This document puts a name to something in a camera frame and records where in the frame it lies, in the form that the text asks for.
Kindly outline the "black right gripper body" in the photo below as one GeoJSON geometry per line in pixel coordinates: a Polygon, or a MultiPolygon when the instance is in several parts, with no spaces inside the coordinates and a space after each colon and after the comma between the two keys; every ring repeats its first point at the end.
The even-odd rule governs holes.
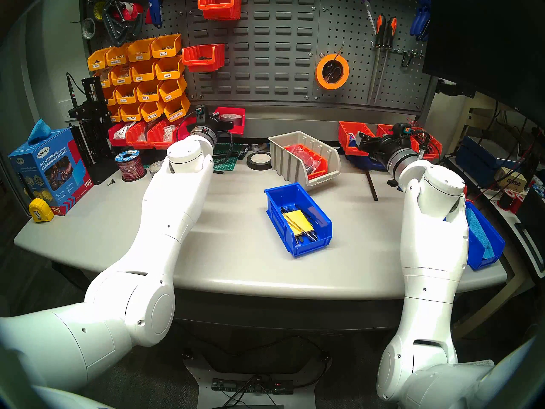
{"type": "Polygon", "coordinates": [[[381,141],[378,147],[384,150],[384,163],[382,164],[383,166],[387,166],[388,161],[394,153],[400,151],[401,149],[408,148],[407,135],[396,136],[394,134],[389,134],[382,136],[380,139],[381,141]]]}

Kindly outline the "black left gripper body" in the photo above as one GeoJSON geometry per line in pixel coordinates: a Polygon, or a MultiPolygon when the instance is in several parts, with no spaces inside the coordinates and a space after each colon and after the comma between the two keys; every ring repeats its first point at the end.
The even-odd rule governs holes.
{"type": "Polygon", "coordinates": [[[203,116],[203,131],[206,133],[218,133],[222,131],[231,131],[234,128],[234,123],[231,120],[221,119],[219,114],[208,114],[203,116]]]}

